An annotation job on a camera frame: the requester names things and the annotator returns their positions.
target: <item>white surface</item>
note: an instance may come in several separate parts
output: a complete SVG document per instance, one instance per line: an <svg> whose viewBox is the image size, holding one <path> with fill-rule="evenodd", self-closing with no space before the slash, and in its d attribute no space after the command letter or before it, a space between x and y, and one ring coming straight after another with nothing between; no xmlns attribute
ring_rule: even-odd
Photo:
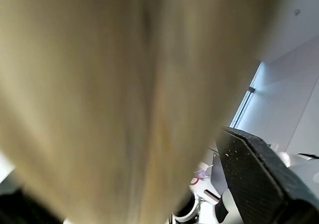
<svg viewBox="0 0 319 224"><path fill-rule="evenodd" d="M283 0L270 26L261 60L272 62L319 34L319 0ZM301 13L295 16L295 9Z"/></svg>
<svg viewBox="0 0 319 224"><path fill-rule="evenodd" d="M309 99L302 118L287 148L289 153L319 155L319 82Z"/></svg>
<svg viewBox="0 0 319 224"><path fill-rule="evenodd" d="M13 169L14 169L14 166L0 151L0 182L2 182Z"/></svg>
<svg viewBox="0 0 319 224"><path fill-rule="evenodd" d="M311 125L301 118L318 75L319 36L275 62L263 65L256 80L256 91L238 128L261 137L267 143L277 144L278 151L285 151L299 121ZM298 133L302 134L300 138L304 136L301 127ZM308 135L312 139L310 137L315 138L317 134L308 132Z"/></svg>

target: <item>white wall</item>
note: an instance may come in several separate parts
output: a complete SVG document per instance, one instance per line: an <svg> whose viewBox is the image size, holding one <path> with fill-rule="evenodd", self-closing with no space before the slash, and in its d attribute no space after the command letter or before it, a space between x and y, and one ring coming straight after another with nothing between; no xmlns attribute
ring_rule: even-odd
<svg viewBox="0 0 319 224"><path fill-rule="evenodd" d="M277 144L278 150L286 150L291 143L289 149L295 152L306 127L311 126L303 114L311 116L314 106L319 107L319 99L310 99L318 77L319 36L263 65L256 81L256 91L238 128L263 138L267 143ZM307 132L309 140L313 140L310 135Z"/></svg>
<svg viewBox="0 0 319 224"><path fill-rule="evenodd" d="M297 125L287 152L319 155L319 81Z"/></svg>

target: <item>dark object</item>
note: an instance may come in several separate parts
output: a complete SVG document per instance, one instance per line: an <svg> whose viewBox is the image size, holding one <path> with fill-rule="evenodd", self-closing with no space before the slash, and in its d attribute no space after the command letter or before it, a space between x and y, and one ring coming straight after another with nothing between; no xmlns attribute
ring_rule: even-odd
<svg viewBox="0 0 319 224"><path fill-rule="evenodd" d="M218 223L222 223L225 220L228 214L228 211L225 208L223 199L220 199L220 201L215 205L215 214L216 214Z"/></svg>
<svg viewBox="0 0 319 224"><path fill-rule="evenodd" d="M0 224L62 224L21 189L0 196Z"/></svg>
<svg viewBox="0 0 319 224"><path fill-rule="evenodd" d="M179 207L173 212L173 217L177 224L197 223L199 218L199 202L195 199L195 195L191 190L188 190L184 195Z"/></svg>
<svg viewBox="0 0 319 224"><path fill-rule="evenodd" d="M204 190L204 194L206 194L207 196L209 196L211 199L219 202L220 198L218 196L216 196L215 194L213 194L211 191L209 191L208 189Z"/></svg>
<svg viewBox="0 0 319 224"><path fill-rule="evenodd" d="M214 186L218 194L222 195L228 189L228 186L219 154L215 151L213 154L212 164L213 166L211 167L210 182Z"/></svg>
<svg viewBox="0 0 319 224"><path fill-rule="evenodd" d="M313 158L313 159L319 159L319 157L315 154L308 154L308 153L299 153L299 155L303 155L309 158Z"/></svg>
<svg viewBox="0 0 319 224"><path fill-rule="evenodd" d="M195 195L190 190L183 197L182 202L180 203L178 210L173 212L176 217L183 217L187 215L195 205Z"/></svg>
<svg viewBox="0 0 319 224"><path fill-rule="evenodd" d="M319 201L262 139L224 128L216 144L245 224L318 223Z"/></svg>

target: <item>white ceiling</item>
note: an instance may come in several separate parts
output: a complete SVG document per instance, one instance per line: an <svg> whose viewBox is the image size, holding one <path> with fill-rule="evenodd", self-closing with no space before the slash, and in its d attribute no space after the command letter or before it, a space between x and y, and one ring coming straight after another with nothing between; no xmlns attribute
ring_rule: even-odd
<svg viewBox="0 0 319 224"><path fill-rule="evenodd" d="M294 11L301 13L295 16ZM260 59L276 60L319 34L319 0L283 0L266 33Z"/></svg>

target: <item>black textured object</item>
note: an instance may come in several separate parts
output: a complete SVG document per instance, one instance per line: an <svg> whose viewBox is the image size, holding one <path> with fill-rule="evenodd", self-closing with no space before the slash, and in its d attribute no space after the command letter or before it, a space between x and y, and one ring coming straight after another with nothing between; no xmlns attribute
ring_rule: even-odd
<svg viewBox="0 0 319 224"><path fill-rule="evenodd" d="M0 196L0 224L62 224L62 221L18 190Z"/></svg>
<svg viewBox="0 0 319 224"><path fill-rule="evenodd" d="M319 222L319 201L262 139L224 128L216 144L245 224Z"/></svg>

